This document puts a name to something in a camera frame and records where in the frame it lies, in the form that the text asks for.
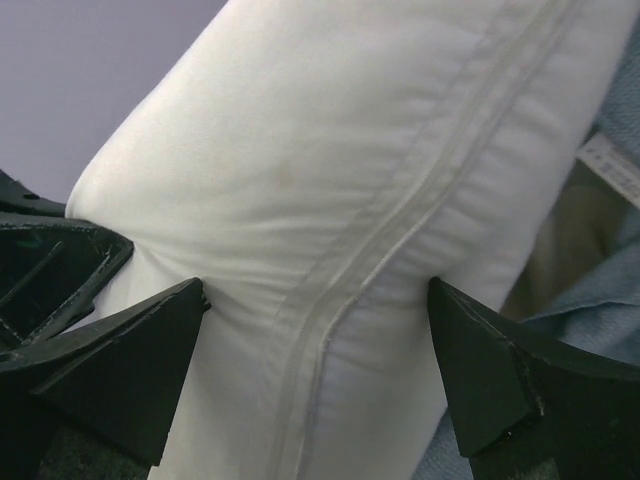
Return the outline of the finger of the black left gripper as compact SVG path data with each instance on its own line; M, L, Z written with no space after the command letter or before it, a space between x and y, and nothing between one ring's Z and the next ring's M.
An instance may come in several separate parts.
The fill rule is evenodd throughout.
M66 205L1 174L1 348L58 335L94 310L133 243L65 216Z

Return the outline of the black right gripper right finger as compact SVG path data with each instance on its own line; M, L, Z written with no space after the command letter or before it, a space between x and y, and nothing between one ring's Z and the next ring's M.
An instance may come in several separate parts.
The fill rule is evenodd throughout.
M427 307L474 478L638 478L638 367L507 320L438 278Z

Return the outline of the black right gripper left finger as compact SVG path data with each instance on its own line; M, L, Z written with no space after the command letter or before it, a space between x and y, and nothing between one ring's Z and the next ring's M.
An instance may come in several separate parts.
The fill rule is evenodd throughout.
M1 355L1 476L34 479L63 430L160 463L208 303L197 278Z

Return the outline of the blue-grey pillowcase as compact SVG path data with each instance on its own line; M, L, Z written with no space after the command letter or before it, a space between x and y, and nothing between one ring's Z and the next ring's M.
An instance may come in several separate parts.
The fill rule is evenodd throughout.
M511 308L499 314L639 369L639 39L632 36L576 173L545 226ZM476 479L449 407L419 479Z

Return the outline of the white pillow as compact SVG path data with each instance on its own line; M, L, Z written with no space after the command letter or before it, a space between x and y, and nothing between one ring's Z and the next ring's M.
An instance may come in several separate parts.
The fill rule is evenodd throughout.
M130 239L112 314L210 298L153 479L408 479L439 276L500 307L635 1L230 1L66 208Z

